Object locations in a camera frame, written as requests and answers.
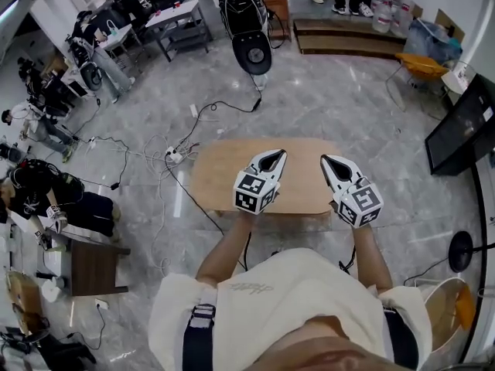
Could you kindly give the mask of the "white work table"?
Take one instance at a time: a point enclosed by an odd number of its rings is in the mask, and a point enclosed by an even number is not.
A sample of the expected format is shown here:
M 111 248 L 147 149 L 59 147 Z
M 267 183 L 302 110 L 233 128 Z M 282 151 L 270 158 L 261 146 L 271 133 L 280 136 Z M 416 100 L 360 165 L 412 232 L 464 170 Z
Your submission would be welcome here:
M 202 46 L 209 52 L 213 39 L 198 0 L 180 3 L 178 7 L 155 13 L 145 24 L 166 60 L 172 61 L 169 52 Z

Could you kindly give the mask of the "orange chair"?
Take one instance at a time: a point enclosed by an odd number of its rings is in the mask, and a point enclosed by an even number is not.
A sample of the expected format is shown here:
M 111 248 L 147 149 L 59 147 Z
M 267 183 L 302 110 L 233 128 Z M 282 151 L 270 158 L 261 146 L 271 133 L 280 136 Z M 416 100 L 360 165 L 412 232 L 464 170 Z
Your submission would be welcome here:
M 433 58 L 420 56 L 411 53 L 396 53 L 395 58 L 400 62 L 399 67 L 385 80 L 385 87 L 400 111 L 405 112 L 406 106 L 403 101 L 399 100 L 400 92 L 392 90 L 393 78 L 399 71 L 405 69 L 410 78 L 416 78 L 422 81 L 435 81 L 449 72 L 447 67 L 438 64 Z

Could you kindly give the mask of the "white round bin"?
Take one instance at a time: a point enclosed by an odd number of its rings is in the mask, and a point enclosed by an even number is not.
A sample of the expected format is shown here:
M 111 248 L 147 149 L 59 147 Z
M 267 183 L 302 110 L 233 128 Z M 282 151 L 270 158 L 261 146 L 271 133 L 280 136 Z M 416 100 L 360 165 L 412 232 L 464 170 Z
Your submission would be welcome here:
M 459 277 L 443 281 L 415 279 L 415 286 L 422 294 L 432 327 L 433 352 L 447 345 L 460 329 L 465 331 L 456 317 L 455 306 L 459 290 L 464 284 L 467 283 Z

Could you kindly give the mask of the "white light strip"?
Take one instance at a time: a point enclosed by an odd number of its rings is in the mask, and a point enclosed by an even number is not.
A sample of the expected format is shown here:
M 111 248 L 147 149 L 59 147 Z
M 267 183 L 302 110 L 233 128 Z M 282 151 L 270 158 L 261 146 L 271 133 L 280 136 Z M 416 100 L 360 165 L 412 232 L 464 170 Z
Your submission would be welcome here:
M 6 7 L 0 10 L 0 24 L 6 21 L 18 5 L 19 0 L 11 0 Z

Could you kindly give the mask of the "dark wooden side table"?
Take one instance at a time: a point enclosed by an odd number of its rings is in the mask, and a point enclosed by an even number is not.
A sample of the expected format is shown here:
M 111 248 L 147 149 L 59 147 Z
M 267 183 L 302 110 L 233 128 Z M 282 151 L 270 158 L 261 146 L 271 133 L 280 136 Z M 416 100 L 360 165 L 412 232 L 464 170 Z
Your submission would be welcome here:
M 70 295 L 85 297 L 128 292 L 128 286 L 117 286 L 116 281 L 119 257 L 130 254 L 128 248 L 71 240 Z

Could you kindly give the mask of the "clear plastic bag pile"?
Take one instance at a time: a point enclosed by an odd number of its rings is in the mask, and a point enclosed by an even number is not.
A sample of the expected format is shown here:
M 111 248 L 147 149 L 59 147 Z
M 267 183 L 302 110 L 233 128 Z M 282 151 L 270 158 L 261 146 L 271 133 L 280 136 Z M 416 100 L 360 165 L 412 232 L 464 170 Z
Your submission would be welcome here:
M 443 64 L 450 60 L 459 60 L 463 49 L 459 41 L 449 37 L 440 25 L 414 19 L 409 27 L 403 53 L 427 56 L 438 64 Z

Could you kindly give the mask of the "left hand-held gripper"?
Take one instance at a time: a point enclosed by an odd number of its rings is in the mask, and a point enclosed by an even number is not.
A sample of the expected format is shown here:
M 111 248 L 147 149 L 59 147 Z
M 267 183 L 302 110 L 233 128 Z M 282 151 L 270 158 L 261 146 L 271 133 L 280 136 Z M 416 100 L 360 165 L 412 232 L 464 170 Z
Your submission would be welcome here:
M 264 151 L 254 156 L 250 168 L 239 171 L 234 183 L 234 206 L 258 215 L 270 206 L 278 195 L 280 178 L 287 160 L 284 149 Z

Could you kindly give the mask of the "small white table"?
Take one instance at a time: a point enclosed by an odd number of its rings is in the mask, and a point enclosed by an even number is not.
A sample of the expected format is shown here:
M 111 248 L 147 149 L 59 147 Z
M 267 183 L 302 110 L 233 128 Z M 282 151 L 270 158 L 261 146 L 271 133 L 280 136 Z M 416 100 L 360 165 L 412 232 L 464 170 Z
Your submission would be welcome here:
M 462 95 L 474 79 L 476 71 L 462 60 L 450 60 L 443 64 L 447 72 L 441 79 L 449 92 Z

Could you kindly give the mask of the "oval wooden table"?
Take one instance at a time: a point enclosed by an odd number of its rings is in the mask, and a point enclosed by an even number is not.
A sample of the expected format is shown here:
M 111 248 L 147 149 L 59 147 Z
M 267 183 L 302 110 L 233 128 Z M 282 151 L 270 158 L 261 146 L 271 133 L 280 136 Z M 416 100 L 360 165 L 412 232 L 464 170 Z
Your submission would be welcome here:
M 284 149 L 287 160 L 279 196 L 265 210 L 270 213 L 322 213 L 333 198 L 320 157 L 340 155 L 331 141 L 318 138 L 253 138 L 215 141 L 202 148 L 193 165 L 189 193 L 205 210 L 235 211 L 234 182 L 254 156 Z

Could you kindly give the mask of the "wooden steps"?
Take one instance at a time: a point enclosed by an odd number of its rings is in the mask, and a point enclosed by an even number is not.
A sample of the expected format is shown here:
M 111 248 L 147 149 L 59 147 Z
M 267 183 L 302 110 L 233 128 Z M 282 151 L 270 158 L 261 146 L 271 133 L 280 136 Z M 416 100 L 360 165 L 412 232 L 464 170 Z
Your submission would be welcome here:
M 293 31 L 304 55 L 364 56 L 394 60 L 406 39 L 378 32 L 371 22 L 352 19 L 295 19 Z

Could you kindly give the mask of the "person's left forearm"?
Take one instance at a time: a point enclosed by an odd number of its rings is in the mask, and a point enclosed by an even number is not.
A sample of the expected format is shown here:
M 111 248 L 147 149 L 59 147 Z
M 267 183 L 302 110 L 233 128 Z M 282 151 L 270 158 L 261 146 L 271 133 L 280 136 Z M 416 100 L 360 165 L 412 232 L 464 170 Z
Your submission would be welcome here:
M 234 225 L 209 252 L 196 274 L 196 280 L 215 288 L 233 276 L 248 242 L 257 216 L 239 212 Z

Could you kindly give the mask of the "person's right forearm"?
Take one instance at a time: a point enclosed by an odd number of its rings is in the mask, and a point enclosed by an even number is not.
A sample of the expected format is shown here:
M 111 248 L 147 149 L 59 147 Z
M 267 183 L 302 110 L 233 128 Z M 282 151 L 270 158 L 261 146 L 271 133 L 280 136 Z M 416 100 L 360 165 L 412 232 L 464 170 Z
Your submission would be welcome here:
M 378 294 L 392 289 L 394 285 L 391 274 L 374 238 L 372 228 L 369 225 L 353 228 L 352 233 L 359 282 L 366 288 L 375 286 Z

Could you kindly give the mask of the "black monitor screen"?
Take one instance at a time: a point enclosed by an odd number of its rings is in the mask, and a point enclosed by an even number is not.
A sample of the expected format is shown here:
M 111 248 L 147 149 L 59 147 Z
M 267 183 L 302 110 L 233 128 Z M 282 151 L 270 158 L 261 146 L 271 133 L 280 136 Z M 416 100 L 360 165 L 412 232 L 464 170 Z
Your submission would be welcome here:
M 456 176 L 495 149 L 495 83 L 477 74 L 425 139 L 432 175 Z

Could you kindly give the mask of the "wooden drawer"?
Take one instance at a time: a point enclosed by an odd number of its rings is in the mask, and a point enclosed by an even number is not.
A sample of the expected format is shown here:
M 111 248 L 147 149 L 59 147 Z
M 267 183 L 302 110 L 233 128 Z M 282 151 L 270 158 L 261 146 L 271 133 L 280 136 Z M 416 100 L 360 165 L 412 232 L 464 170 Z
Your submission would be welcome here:
M 331 215 L 331 210 L 326 210 L 322 213 L 270 213 L 262 212 L 259 216 L 269 216 L 276 218 L 320 218 Z

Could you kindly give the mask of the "clear water jug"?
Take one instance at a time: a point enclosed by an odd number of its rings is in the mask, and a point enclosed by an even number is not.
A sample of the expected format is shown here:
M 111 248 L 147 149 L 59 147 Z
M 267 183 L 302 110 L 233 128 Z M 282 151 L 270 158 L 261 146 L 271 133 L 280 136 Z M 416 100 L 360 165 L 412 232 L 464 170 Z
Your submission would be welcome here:
M 372 27 L 380 33 L 387 33 L 391 27 L 391 0 L 371 0 L 373 11 Z
M 410 25 L 413 21 L 412 0 L 391 0 L 391 32 L 398 37 L 408 36 Z

